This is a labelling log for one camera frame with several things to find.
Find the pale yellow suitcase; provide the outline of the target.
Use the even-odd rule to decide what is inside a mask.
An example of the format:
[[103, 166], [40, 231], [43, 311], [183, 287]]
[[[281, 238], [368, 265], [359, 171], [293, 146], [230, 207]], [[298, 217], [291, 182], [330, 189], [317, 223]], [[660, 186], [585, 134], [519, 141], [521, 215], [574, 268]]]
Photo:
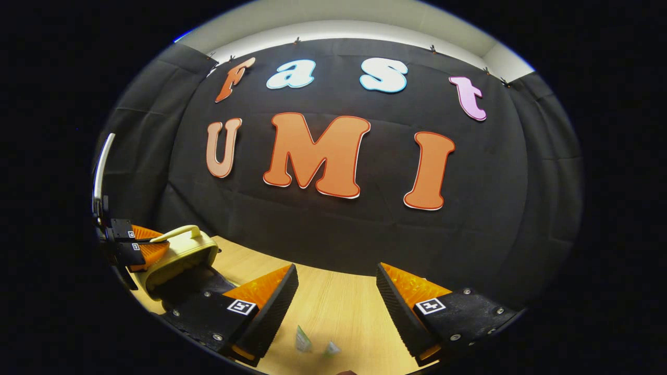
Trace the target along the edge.
[[219, 245], [197, 226], [176, 228], [159, 239], [159, 245], [167, 245], [164, 254], [137, 273], [138, 285], [152, 301], [175, 305], [194, 294], [223, 294], [236, 288], [214, 268]]

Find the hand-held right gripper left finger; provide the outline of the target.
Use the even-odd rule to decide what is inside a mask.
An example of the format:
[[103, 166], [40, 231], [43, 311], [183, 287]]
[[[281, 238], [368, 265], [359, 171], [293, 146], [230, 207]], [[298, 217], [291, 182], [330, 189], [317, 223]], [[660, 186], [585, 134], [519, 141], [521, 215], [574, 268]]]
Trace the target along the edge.
[[186, 270], [159, 286], [174, 330], [222, 358], [255, 367], [265, 357], [298, 289], [288, 265], [264, 276], [268, 287], [250, 294], [251, 282], [235, 286], [212, 266]]

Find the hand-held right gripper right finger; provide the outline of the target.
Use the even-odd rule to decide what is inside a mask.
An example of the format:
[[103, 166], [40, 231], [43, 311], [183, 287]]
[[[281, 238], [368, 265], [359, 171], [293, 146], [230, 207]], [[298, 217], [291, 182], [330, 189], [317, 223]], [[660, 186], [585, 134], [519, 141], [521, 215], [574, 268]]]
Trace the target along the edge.
[[418, 365], [446, 363], [484, 347], [522, 317], [471, 287], [449, 290], [381, 262], [376, 285], [400, 338]]

